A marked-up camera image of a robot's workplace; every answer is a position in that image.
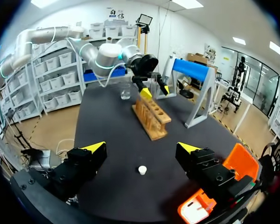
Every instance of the wooden test tube rack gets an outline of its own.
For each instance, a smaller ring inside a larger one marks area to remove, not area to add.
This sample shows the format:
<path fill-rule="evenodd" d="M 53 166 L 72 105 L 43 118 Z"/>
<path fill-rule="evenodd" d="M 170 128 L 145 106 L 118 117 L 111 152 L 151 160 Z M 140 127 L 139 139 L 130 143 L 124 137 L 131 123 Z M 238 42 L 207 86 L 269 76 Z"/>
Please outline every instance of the wooden test tube rack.
<path fill-rule="evenodd" d="M 170 122 L 171 118 L 152 99 L 140 96 L 132 108 L 151 141 L 167 135 L 165 124 Z"/>

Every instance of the black table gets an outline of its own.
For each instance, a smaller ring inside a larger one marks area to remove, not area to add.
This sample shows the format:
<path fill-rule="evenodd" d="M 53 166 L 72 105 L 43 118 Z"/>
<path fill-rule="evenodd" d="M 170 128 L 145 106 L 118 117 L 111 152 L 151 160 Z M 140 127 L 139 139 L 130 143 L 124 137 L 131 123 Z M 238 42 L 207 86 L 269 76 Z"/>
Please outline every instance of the black table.
<path fill-rule="evenodd" d="M 132 110 L 138 95 L 121 100 L 117 85 L 87 89 L 80 106 L 75 146 L 107 143 L 108 158 L 78 194 L 80 208 L 95 216 L 128 222 L 161 222 L 178 217 L 177 207 L 197 189 L 177 160 L 177 142 L 209 147 L 226 158 L 238 142 L 212 117 L 187 129 L 193 104 L 177 96 L 158 101 L 171 117 L 168 135 L 151 141 Z M 147 173 L 136 170 L 145 165 Z"/>

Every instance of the white storage bin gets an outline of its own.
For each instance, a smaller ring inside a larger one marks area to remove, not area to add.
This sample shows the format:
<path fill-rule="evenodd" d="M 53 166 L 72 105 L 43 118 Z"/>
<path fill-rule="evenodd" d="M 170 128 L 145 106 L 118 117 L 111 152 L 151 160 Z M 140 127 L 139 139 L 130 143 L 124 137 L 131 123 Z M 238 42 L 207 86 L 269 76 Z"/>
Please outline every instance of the white storage bin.
<path fill-rule="evenodd" d="M 14 105 L 17 106 L 24 99 L 23 93 L 18 91 L 11 99 L 13 100 Z"/>
<path fill-rule="evenodd" d="M 89 30 L 89 36 L 90 38 L 101 38 L 103 37 L 104 29 L 98 28 L 98 29 L 90 29 Z"/>
<path fill-rule="evenodd" d="M 3 98 L 6 98 L 8 96 L 7 86 L 5 86 L 4 89 L 1 91 L 1 95 L 2 95 Z"/>
<path fill-rule="evenodd" d="M 0 101 L 1 109 L 4 113 L 6 113 L 10 108 L 13 107 L 13 103 L 9 100 L 9 98 L 6 98 L 2 101 Z"/>
<path fill-rule="evenodd" d="M 119 35 L 119 27 L 105 27 L 106 37 L 117 37 Z"/>
<path fill-rule="evenodd" d="M 41 74 L 48 71 L 46 62 L 39 63 L 35 66 L 35 74 L 36 76 L 40 76 Z"/>
<path fill-rule="evenodd" d="M 78 81 L 78 76 L 76 71 L 71 71 L 67 74 L 62 75 L 62 79 L 65 85 L 71 85 Z"/>
<path fill-rule="evenodd" d="M 19 118 L 23 118 L 26 116 L 25 111 L 23 109 L 18 110 L 18 116 Z"/>
<path fill-rule="evenodd" d="M 61 41 L 58 41 L 56 43 L 57 47 L 61 48 L 61 47 L 66 47 L 67 45 L 67 40 L 61 40 Z"/>
<path fill-rule="evenodd" d="M 71 91 L 68 93 L 70 100 L 72 102 L 80 102 L 82 100 L 82 93 L 81 90 L 79 91 Z"/>
<path fill-rule="evenodd" d="M 35 105 L 33 102 L 31 102 L 28 106 L 23 107 L 22 110 L 26 115 L 30 115 L 35 110 Z"/>
<path fill-rule="evenodd" d="M 135 36 L 137 26 L 122 26 L 123 36 Z"/>
<path fill-rule="evenodd" d="M 53 57 L 46 61 L 48 71 L 60 67 L 60 61 L 58 57 Z"/>
<path fill-rule="evenodd" d="M 44 81 L 44 82 L 40 83 L 39 85 L 41 86 L 41 89 L 43 92 L 46 92 L 46 91 L 49 91 L 52 89 L 50 80 Z"/>
<path fill-rule="evenodd" d="M 59 60 L 60 60 L 60 66 L 64 66 L 67 64 L 71 64 L 75 62 L 75 54 L 74 52 L 69 52 L 63 55 L 59 55 Z"/>
<path fill-rule="evenodd" d="M 104 28 L 104 23 L 102 22 L 90 24 L 90 29 L 101 29 L 101 28 Z"/>
<path fill-rule="evenodd" d="M 19 79 L 17 77 L 13 77 L 8 84 L 9 90 L 12 92 L 14 91 L 17 87 L 20 86 Z"/>
<path fill-rule="evenodd" d="M 69 95 L 67 93 L 55 97 L 59 105 L 65 105 L 70 101 Z"/>
<path fill-rule="evenodd" d="M 47 100 L 46 102 L 43 102 L 43 103 L 45 104 L 47 110 L 55 109 L 58 105 L 55 97 L 53 97 L 52 99 L 49 99 L 49 100 Z"/>
<path fill-rule="evenodd" d="M 34 44 L 33 45 L 33 57 L 39 56 L 44 50 L 44 45 L 43 44 Z"/>
<path fill-rule="evenodd" d="M 57 47 L 58 47 L 58 43 L 56 43 L 56 41 L 49 42 L 49 43 L 45 43 L 44 50 L 45 50 L 45 52 L 50 52 L 50 51 L 53 51 L 54 49 L 56 49 Z"/>
<path fill-rule="evenodd" d="M 14 119 L 14 121 L 17 121 L 18 119 L 20 119 L 19 114 L 14 113 L 13 119 Z"/>
<path fill-rule="evenodd" d="M 64 85 L 62 76 L 59 76 L 57 78 L 50 79 L 51 87 L 52 89 L 59 89 Z"/>
<path fill-rule="evenodd" d="M 19 79 L 20 84 L 26 83 L 27 82 L 26 72 L 22 72 L 21 74 L 19 74 L 18 79 Z"/>

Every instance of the blue cylinder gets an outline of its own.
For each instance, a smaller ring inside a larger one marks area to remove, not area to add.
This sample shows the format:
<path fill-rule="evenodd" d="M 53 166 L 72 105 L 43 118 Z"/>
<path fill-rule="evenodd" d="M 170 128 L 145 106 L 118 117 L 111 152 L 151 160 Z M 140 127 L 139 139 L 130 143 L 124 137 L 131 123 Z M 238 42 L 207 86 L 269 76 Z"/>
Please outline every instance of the blue cylinder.
<path fill-rule="evenodd" d="M 204 82 L 209 68 L 194 62 L 176 59 L 172 70 L 183 73 L 191 78 L 195 78 L 200 82 Z"/>

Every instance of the yellow floor tape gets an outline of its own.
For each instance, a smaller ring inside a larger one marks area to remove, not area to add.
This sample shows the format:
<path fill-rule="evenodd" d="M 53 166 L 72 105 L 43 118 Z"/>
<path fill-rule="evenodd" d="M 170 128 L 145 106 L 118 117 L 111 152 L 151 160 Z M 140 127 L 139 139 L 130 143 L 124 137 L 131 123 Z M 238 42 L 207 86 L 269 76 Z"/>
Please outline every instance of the yellow floor tape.
<path fill-rule="evenodd" d="M 231 129 L 230 129 L 226 124 L 224 124 L 219 118 L 217 118 L 214 114 L 212 114 L 212 117 L 213 117 L 215 120 L 217 120 L 223 127 L 225 127 L 228 131 L 230 131 L 230 132 L 233 134 L 233 130 L 231 130 Z M 247 147 L 247 148 L 253 153 L 253 155 L 254 155 L 256 158 L 259 158 L 259 157 L 256 155 L 256 153 L 247 145 L 247 143 L 245 143 L 244 140 L 242 140 L 237 134 L 236 134 L 236 137 L 238 138 L 238 140 L 240 140 L 240 141 L 243 143 L 243 145 L 244 145 L 245 147 Z"/>
<path fill-rule="evenodd" d="M 33 130 L 32 130 L 32 133 L 31 133 L 31 135 L 30 135 L 29 140 L 31 140 L 32 135 L 33 135 L 33 133 L 34 133 L 34 131 L 35 131 L 35 129 L 36 129 L 36 126 L 38 125 L 38 122 L 40 121 L 40 119 L 41 119 L 41 118 L 38 118 L 37 123 L 35 124 L 35 126 L 34 126 L 34 128 L 33 128 Z"/>

